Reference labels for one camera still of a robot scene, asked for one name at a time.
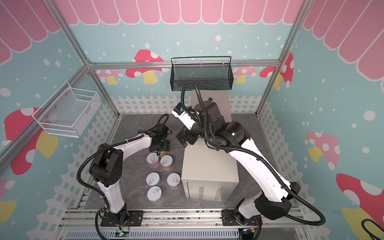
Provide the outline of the yellow label can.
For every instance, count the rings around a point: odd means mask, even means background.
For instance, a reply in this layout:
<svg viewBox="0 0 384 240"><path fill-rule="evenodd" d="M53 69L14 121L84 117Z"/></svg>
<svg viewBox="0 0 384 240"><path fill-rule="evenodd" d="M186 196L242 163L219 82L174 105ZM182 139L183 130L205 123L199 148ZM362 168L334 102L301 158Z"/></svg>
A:
<svg viewBox="0 0 384 240"><path fill-rule="evenodd" d="M168 154L169 154L169 152L160 152L159 157L162 158Z"/></svg>

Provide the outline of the orange label can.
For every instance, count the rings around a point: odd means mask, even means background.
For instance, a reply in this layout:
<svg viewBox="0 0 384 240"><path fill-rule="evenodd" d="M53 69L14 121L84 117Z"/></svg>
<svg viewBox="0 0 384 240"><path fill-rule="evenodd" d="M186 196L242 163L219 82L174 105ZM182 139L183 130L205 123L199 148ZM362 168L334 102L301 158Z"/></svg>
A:
<svg viewBox="0 0 384 240"><path fill-rule="evenodd" d="M160 164L164 170L170 171L174 166L172 156L170 156L170 155L162 156L160 159Z"/></svg>

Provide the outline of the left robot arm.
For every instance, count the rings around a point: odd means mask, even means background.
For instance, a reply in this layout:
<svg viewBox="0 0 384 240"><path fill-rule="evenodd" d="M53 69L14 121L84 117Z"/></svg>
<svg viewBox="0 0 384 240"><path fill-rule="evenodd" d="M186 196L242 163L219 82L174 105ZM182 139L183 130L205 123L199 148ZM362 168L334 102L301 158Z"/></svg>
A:
<svg viewBox="0 0 384 240"><path fill-rule="evenodd" d="M105 202L105 207L101 211L105 213L105 219L113 225L121 227L131 219L119 183L123 173L123 161L144 149L159 155L161 152L170 150L170 143L166 137L143 132L120 143L102 144L80 165L77 171L76 177L79 184L100 194ZM89 173L97 182L97 187L82 179L82 172L88 163L90 163Z"/></svg>

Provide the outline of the pink label can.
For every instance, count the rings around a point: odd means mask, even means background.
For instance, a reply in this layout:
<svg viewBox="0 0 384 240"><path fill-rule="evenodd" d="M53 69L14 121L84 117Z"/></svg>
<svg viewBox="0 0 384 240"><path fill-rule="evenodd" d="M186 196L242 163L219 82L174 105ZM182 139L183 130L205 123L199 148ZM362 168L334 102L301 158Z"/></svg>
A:
<svg viewBox="0 0 384 240"><path fill-rule="evenodd" d="M156 153L149 153L146 157L146 161L150 168L157 168L160 165L160 157Z"/></svg>

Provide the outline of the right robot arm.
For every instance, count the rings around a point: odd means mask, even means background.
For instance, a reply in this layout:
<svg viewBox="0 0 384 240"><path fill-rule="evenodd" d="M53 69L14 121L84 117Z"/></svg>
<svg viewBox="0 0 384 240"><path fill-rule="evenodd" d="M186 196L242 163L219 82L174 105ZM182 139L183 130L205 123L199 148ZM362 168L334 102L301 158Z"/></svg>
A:
<svg viewBox="0 0 384 240"><path fill-rule="evenodd" d="M184 128L177 134L184 148L203 139L209 149L224 151L236 159L261 187L261 191L254 197L243 199L236 206L234 218L239 224L244 225L258 216L269 220L287 217L310 226L325 224L323 213L298 195L300 185L289 182L275 170L260 153L249 132L238 122L225 122L212 98L203 101L197 82L184 83L181 102L172 114L184 124ZM319 220L308 221L290 215L291 199L312 210Z"/></svg>

